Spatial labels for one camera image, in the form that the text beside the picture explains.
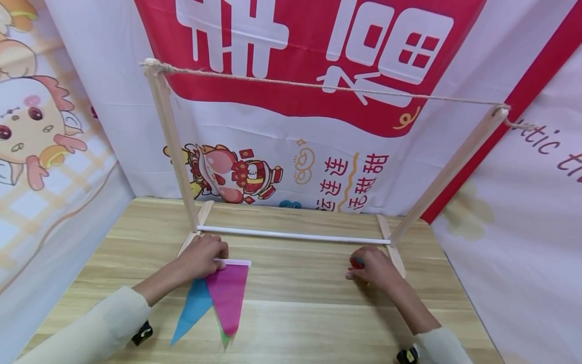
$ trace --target blue flag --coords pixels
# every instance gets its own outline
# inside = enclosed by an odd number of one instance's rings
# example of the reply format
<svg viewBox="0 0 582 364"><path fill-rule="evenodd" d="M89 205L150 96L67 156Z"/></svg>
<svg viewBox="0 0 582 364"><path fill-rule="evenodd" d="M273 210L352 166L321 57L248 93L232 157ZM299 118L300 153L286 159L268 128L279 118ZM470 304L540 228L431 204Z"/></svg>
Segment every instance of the blue flag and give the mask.
<svg viewBox="0 0 582 364"><path fill-rule="evenodd" d="M186 303L178 319L170 346L180 340L210 310L212 298L206 286L206 279L192 281L186 296Z"/></svg>

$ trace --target printed backdrop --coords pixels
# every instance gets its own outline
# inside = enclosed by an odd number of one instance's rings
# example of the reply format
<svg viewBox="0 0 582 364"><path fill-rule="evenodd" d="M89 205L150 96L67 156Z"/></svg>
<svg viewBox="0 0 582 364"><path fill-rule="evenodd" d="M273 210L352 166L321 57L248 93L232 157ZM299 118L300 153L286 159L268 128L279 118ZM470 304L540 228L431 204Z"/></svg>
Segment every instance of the printed backdrop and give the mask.
<svg viewBox="0 0 582 364"><path fill-rule="evenodd" d="M406 213L489 108L409 95L504 101L574 3L47 1L137 195L180 197L137 66L154 55L402 94L168 77L198 199L386 214Z"/></svg>
<svg viewBox="0 0 582 364"><path fill-rule="evenodd" d="M582 48L433 228L506 364L581 363Z"/></svg>
<svg viewBox="0 0 582 364"><path fill-rule="evenodd" d="M0 294L115 163L43 1L0 0Z"/></svg>

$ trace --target twine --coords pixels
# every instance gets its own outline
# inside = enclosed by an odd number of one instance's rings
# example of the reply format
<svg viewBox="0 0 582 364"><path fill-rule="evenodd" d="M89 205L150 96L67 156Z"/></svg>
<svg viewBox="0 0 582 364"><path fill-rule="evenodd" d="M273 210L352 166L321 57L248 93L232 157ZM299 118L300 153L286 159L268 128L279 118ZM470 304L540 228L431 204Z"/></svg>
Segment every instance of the twine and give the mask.
<svg viewBox="0 0 582 364"><path fill-rule="evenodd" d="M379 95L389 95L389 96L397 96L397 97L410 97L410 98L423 98L425 100L441 100L441 101L453 101L456 103L466 103L466 104L479 104L479 105L493 105L499 106L505 109L511 109L511 106L505 103L496 103L492 101L481 101L481 100L471 100L466 98L455 98L455 97L445 97L445 96L433 96L433 95L420 95L420 94L402 94L390 91L378 91L378 90L362 90L362 89L351 89L350 87L339 87L339 86L324 86L323 84L316 84L316 83L303 83L303 82L294 82L294 81L283 81L283 80L272 80L272 79L259 79L256 77L247 77L247 76L236 76L230 75L228 73L217 73L217 72L208 72L202 70L194 70L188 68L178 68L174 67L169 63L162 63L157 59L148 59L145 62L140 62L140 66L148 66L151 67L155 73L185 73L188 75L196 75L202 77L217 77L223 79L232 79L232 80L243 80L243 81L251 81L251 82L263 82L263 83L271 83L271 84L284 84L287 86L299 86L299 87L307 87L311 89L331 89L336 91L349 91L349 92L359 92L359 93L366 93L366 94L379 94ZM533 130L536 128L534 124L529 123L514 123L508 120L507 118L503 121L503 123L511 128L516 129L523 129L523 130Z"/></svg>

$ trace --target wooden table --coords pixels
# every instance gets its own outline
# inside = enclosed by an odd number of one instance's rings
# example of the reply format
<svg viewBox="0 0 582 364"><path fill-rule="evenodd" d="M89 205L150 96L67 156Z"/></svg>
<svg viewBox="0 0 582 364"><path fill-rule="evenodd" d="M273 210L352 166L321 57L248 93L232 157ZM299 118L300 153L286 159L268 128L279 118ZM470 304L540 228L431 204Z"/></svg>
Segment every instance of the wooden table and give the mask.
<svg viewBox="0 0 582 364"><path fill-rule="evenodd" d="M392 228L398 218L387 218ZM374 215L215 204L207 225L382 238ZM133 286L173 259L188 232L180 200L136 199L38 329L25 351L83 315L122 285ZM234 259L253 266L240 328L224 350L210 310L169 347L188 287L158 303L154 336L108 363L392 363L411 334L377 291L362 293L344 274L355 245L223 235ZM501 363L448 260L424 222L399 246L409 283L475 364Z"/></svg>

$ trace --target sleeve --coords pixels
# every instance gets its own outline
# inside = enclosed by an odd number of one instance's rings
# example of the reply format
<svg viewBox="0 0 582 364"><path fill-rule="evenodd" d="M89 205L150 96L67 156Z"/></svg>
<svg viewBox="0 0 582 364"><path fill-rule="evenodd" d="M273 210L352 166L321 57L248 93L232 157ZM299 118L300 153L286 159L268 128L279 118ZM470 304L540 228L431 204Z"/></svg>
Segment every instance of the sleeve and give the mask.
<svg viewBox="0 0 582 364"><path fill-rule="evenodd" d="M15 364L95 364L125 347L151 312L146 299L122 287Z"/></svg>
<svg viewBox="0 0 582 364"><path fill-rule="evenodd" d="M414 337L421 364L473 364L461 342L446 327Z"/></svg>

